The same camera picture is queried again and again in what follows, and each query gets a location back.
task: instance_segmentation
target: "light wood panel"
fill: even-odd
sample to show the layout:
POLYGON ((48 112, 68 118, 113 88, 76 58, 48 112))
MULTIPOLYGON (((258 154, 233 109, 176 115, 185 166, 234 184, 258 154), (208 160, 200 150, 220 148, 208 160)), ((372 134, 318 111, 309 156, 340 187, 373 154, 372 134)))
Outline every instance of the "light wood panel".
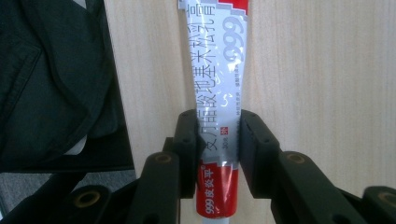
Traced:
MULTIPOLYGON (((106 0, 106 10, 139 175, 194 108, 186 24, 176 0, 106 0)), ((249 14, 243 107, 337 187, 396 188, 396 2, 251 0, 249 14)), ((243 178, 232 223, 274 223, 243 178)), ((200 223, 192 200, 181 223, 200 223)))

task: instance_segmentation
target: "clamp jaw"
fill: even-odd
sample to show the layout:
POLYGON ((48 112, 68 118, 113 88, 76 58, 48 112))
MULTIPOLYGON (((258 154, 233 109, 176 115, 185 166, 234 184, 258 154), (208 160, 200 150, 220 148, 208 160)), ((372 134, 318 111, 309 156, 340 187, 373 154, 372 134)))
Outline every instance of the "clamp jaw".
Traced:
MULTIPOLYGON (((46 184, 0 224, 179 223, 179 199, 192 198, 205 148, 197 127, 195 110, 180 114, 175 137, 166 138, 163 151, 147 158, 139 179, 116 192, 90 186, 68 195, 63 190, 54 198, 46 193, 50 185, 46 184)), ((362 198, 338 189, 309 157, 282 151, 262 119, 246 110, 242 110, 239 144, 250 193, 271 200, 276 223, 396 223, 396 189, 370 187, 362 198)), ((78 176, 68 181, 67 190, 77 184, 78 176)), ((56 181, 48 183, 61 189, 66 178, 70 174, 56 175, 52 178, 56 181)))

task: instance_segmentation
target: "toothpaste tube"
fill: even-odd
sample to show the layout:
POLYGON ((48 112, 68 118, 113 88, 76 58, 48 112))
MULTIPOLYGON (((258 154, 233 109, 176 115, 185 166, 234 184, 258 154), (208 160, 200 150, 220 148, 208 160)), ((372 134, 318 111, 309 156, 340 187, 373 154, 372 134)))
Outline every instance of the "toothpaste tube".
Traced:
POLYGON ((248 0, 179 0, 186 12, 199 134, 197 212, 207 222, 236 211, 238 129, 248 0))

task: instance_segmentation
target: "black fabric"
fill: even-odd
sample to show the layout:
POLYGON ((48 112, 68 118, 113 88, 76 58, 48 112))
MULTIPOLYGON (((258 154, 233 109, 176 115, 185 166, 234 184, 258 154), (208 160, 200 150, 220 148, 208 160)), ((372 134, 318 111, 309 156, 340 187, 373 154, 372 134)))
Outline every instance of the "black fabric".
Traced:
POLYGON ((133 170, 128 133, 121 128, 100 138, 89 138, 78 155, 63 155, 55 160, 42 162, 18 173, 87 173, 133 170))
POLYGON ((124 125, 101 18, 71 0, 0 0, 0 171, 124 125))

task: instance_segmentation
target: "red label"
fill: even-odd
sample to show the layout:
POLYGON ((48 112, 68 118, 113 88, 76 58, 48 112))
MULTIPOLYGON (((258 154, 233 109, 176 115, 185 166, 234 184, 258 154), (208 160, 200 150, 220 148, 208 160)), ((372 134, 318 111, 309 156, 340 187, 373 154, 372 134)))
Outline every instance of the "red label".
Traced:
POLYGON ((203 164, 197 184, 197 212, 208 218, 230 217, 236 211, 238 170, 216 163, 203 164))
POLYGON ((233 8, 245 10, 248 14, 248 0, 219 0, 219 2, 232 4, 233 8))
POLYGON ((221 127, 220 128, 220 134, 221 135, 227 135, 228 134, 228 127, 221 127))

